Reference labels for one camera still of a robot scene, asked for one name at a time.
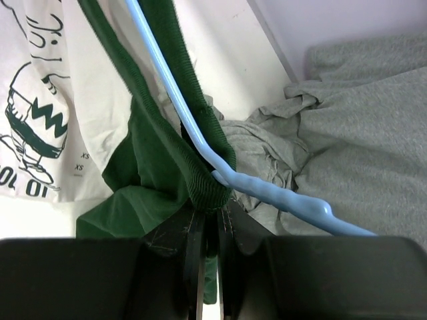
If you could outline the blue hanger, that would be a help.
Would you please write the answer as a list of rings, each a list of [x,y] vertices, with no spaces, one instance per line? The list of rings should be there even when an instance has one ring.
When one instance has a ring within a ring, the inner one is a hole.
[[[147,46],[155,68],[165,84],[166,91],[183,126],[199,154],[214,168],[212,175],[219,183],[255,197],[264,203],[273,205],[280,211],[288,212],[298,219],[332,235],[375,236],[375,233],[369,230],[335,217],[331,206],[323,199],[300,195],[258,177],[238,173],[232,169],[205,140],[185,102],[141,7],[137,1],[126,1],[125,3],[141,38]]]

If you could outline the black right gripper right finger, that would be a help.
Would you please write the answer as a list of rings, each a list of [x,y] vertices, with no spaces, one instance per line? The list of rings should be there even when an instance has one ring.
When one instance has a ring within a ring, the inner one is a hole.
[[[232,199],[218,213],[218,267],[222,319],[276,319],[262,241],[272,233]]]

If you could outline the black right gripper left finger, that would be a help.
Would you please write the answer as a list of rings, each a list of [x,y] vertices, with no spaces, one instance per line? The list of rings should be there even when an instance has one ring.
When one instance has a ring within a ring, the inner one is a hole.
[[[144,237],[143,318],[201,319],[205,216],[182,209]]]

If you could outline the white and green t-shirt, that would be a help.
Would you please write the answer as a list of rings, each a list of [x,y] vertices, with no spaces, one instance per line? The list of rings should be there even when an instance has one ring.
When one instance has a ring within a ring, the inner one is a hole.
[[[77,209],[78,238],[137,238],[231,192],[198,154],[123,1],[1,2],[1,213]]]

